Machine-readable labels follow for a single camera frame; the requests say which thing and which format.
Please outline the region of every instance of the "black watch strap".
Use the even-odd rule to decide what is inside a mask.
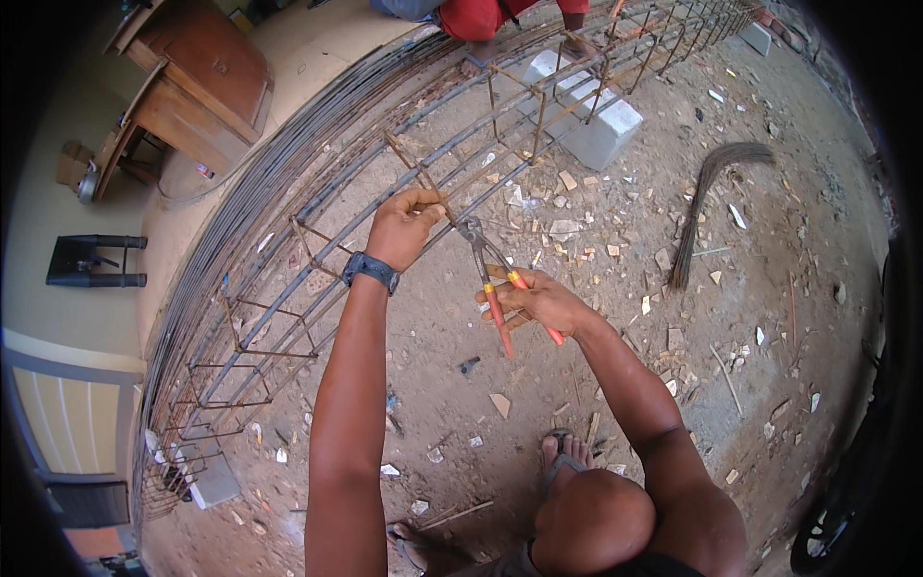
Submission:
[[[388,296],[394,296],[394,291],[398,288],[398,281],[401,279],[401,275],[388,266],[387,263],[377,258],[369,257],[364,252],[354,252],[349,257],[346,267],[343,269],[343,282],[347,286],[353,286],[353,278],[357,274],[364,274],[377,279],[388,287]]]

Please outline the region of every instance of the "forearm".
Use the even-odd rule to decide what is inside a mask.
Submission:
[[[318,389],[312,477],[350,473],[378,478],[385,438],[387,307],[387,288],[356,275]]]
[[[619,426],[641,455],[665,433],[682,427],[677,404],[660,378],[615,329],[593,313],[574,333]]]

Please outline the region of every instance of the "foot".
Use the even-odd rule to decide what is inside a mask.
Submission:
[[[427,543],[421,547],[414,547],[413,543],[424,543],[424,539],[404,523],[395,523],[394,533],[404,541],[410,542],[404,544],[404,552],[415,567],[426,572],[427,577],[448,575],[471,565],[469,559],[453,554],[448,548],[441,548],[436,544]],[[397,537],[391,533],[388,533],[388,542],[397,547]]]
[[[585,41],[580,36],[577,37],[577,40],[572,38],[565,40],[564,48],[577,54],[586,54],[587,56],[596,56],[599,54],[599,49],[596,48],[595,45],[593,45],[591,42]]]
[[[479,61],[486,62],[497,55],[497,47],[492,40],[488,40],[487,42],[471,42],[469,52],[471,52],[471,56],[477,58]],[[481,67],[471,60],[465,58],[461,61],[461,73],[466,78],[474,78],[481,74],[481,72]]]
[[[587,469],[593,468],[593,456],[590,453],[590,446],[573,435],[568,434],[564,437],[562,452],[570,455],[577,463],[582,463]],[[545,437],[542,439],[542,453],[545,457],[545,472],[547,473],[557,459],[557,439],[554,437]],[[577,472],[572,468],[563,466],[557,470],[555,480],[551,482],[551,488],[548,489],[548,498],[551,499],[561,492],[561,489],[576,476]]]

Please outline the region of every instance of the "cardboard box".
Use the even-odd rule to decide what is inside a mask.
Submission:
[[[56,180],[62,185],[70,186],[77,192],[80,179],[87,173],[93,151],[80,144],[79,140],[69,140],[58,155]]]

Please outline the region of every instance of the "metal pot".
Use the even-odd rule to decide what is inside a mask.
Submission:
[[[90,161],[90,168],[77,185],[77,200],[80,204],[90,204],[93,201],[93,193],[96,192],[96,186],[99,183],[100,170],[93,161]]]

